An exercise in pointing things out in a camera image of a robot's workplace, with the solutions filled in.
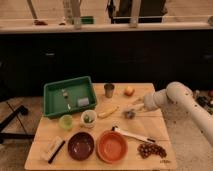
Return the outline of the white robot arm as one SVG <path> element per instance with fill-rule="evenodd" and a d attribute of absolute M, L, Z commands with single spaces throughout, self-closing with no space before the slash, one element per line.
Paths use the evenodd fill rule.
<path fill-rule="evenodd" d="M 140 104 L 130 105 L 125 112 L 154 111 L 166 104 L 176 104 L 187 111 L 213 147 L 213 116 L 193 98 L 192 91 L 180 82 L 171 82 L 165 89 L 147 93 Z"/>

